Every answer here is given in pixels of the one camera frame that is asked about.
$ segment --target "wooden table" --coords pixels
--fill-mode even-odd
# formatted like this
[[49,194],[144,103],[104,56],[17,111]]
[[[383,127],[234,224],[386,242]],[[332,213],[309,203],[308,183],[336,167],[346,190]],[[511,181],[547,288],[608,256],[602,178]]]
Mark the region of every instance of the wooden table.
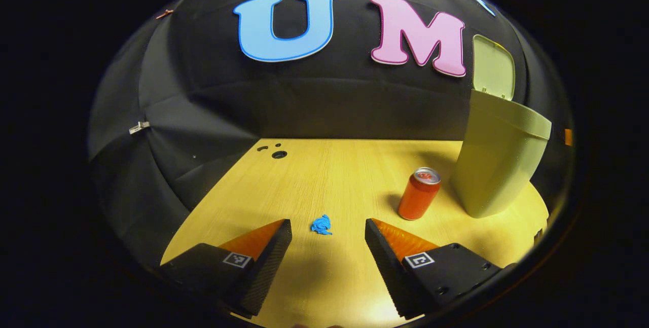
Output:
[[[257,317],[270,328],[396,326],[396,313],[364,239],[375,217],[437,245],[458,242],[503,267],[519,261],[545,228],[548,210],[528,183],[500,214],[474,219],[448,187],[461,141],[260,139],[209,191],[169,243],[164,264],[196,243],[220,245],[282,218],[293,240]],[[257,151],[267,145],[267,150]],[[271,157],[284,150],[283,159]],[[436,169],[442,186],[424,217],[396,213],[408,177]],[[333,235],[310,230],[329,215]]]

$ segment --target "foam letter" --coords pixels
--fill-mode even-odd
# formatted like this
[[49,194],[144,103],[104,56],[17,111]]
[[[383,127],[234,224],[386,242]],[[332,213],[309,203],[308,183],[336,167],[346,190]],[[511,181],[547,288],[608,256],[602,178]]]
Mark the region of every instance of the foam letter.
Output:
[[466,74],[462,58],[464,23],[460,19],[438,12],[426,26],[406,0],[370,1],[381,10],[381,44],[373,49],[372,59],[385,64],[408,62],[408,53],[401,49],[403,34],[417,64],[426,64],[439,45],[440,55],[433,60],[433,67],[450,76]]
[[310,56],[324,48],[334,32],[333,0],[306,0],[306,32],[292,39],[273,33],[273,7],[281,0],[249,0],[234,8],[239,15],[239,45],[262,62],[282,62]]

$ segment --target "trash bin lid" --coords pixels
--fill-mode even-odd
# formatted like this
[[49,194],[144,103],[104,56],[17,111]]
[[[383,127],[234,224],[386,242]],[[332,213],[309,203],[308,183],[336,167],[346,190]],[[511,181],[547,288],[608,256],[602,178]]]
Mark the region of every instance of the trash bin lid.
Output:
[[514,96],[514,58],[500,44],[482,35],[473,37],[473,88],[512,100]]
[[494,116],[509,123],[522,132],[538,138],[550,139],[552,123],[543,115],[517,102],[496,97],[486,92],[471,90],[471,111],[483,111],[485,116]]

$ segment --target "blue latex glove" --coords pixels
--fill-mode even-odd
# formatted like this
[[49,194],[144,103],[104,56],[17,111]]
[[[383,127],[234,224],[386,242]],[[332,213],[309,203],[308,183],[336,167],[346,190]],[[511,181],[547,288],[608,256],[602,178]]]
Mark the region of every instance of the blue latex glove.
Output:
[[329,217],[326,214],[317,218],[313,224],[311,224],[311,231],[316,231],[319,235],[332,235],[333,233],[327,231],[329,228],[331,228],[331,220],[329,220]]

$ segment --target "pale green bin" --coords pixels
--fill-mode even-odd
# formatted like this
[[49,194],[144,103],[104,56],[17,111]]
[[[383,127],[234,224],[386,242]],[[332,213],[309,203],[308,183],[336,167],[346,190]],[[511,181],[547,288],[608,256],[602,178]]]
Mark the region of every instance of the pale green bin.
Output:
[[[485,55],[489,50],[504,51],[497,44],[488,47],[484,37],[475,38],[474,43],[476,56],[481,51]],[[449,180],[464,210],[472,217],[494,215],[510,205],[536,170],[552,127],[536,111],[509,100],[513,76],[507,81],[511,81],[511,91],[503,95],[502,82],[489,86],[489,81],[484,81],[489,77],[495,80],[493,67],[490,76],[480,76],[480,68],[475,66],[474,86],[482,91],[471,91],[466,134]],[[500,97],[488,93],[496,88]]]

